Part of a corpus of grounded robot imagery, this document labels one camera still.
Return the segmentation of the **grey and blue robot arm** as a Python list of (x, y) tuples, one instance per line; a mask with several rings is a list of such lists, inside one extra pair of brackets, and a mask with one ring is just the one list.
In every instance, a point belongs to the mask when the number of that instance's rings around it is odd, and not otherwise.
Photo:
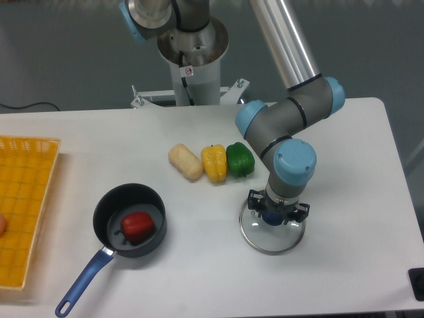
[[(288, 1), (251, 1), (250, 6), (288, 96), (273, 106), (251, 101), (236, 115), (240, 134), (269, 172), (266, 189), (250, 191), (247, 204), (268, 225), (301, 223), (309, 206), (299, 196), (317, 157), (295, 135), (340, 110), (345, 92), (336, 79), (321, 75)], [(177, 105), (222, 102), (219, 62), (229, 38), (211, 16), (208, 1), (122, 1), (119, 8), (136, 40), (157, 40), (170, 65)]]

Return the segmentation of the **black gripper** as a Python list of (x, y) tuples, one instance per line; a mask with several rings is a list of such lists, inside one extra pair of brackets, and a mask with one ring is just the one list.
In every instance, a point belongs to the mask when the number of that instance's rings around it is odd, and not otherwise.
[(308, 216), (310, 205), (298, 203), (299, 196), (280, 197), (264, 194), (264, 190), (251, 189), (248, 193), (247, 206), (262, 217), (286, 217), (285, 224), (289, 222), (302, 223)]

